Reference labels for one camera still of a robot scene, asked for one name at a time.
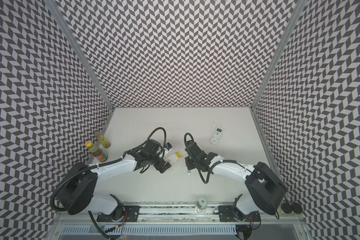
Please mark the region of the white air conditioner remote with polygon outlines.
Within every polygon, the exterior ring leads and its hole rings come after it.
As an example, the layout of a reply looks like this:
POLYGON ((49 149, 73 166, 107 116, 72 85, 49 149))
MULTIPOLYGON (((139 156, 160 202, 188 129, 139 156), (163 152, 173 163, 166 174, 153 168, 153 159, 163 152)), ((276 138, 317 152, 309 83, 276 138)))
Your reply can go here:
POLYGON ((164 160, 166 162, 169 162, 172 166, 177 162, 179 161, 180 159, 177 158, 176 156, 176 152, 175 153, 172 153, 170 155, 168 155, 167 157, 164 158, 164 160))

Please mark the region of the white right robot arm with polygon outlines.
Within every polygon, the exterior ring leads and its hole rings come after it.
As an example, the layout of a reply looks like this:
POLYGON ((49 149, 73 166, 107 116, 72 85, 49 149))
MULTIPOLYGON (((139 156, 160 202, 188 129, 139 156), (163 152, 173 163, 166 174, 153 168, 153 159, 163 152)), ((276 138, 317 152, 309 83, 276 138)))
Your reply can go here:
POLYGON ((259 211, 280 217, 278 208, 287 193, 287 187, 267 164, 258 162, 256 165, 245 165, 216 153, 206 154, 190 133, 185 133, 184 144, 188 154, 186 166, 189 171, 196 169, 204 184, 208 184, 210 176, 214 174, 246 186, 248 193, 236 197, 231 206, 236 220, 244 221, 250 214, 259 211))

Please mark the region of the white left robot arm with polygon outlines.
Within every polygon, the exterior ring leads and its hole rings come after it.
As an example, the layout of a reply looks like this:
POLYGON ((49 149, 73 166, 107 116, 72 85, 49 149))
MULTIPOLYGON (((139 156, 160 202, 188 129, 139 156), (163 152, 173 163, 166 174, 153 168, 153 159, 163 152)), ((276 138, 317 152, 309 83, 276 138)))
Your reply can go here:
POLYGON ((116 198, 99 194, 97 187, 118 175, 131 173, 146 166, 159 166, 159 171, 168 165, 164 157, 172 147, 159 147, 149 152, 141 147, 130 151, 123 158, 111 162, 86 165, 75 164, 55 187, 50 197, 50 206, 56 212, 76 215, 83 211, 111 214, 119 205, 116 198))

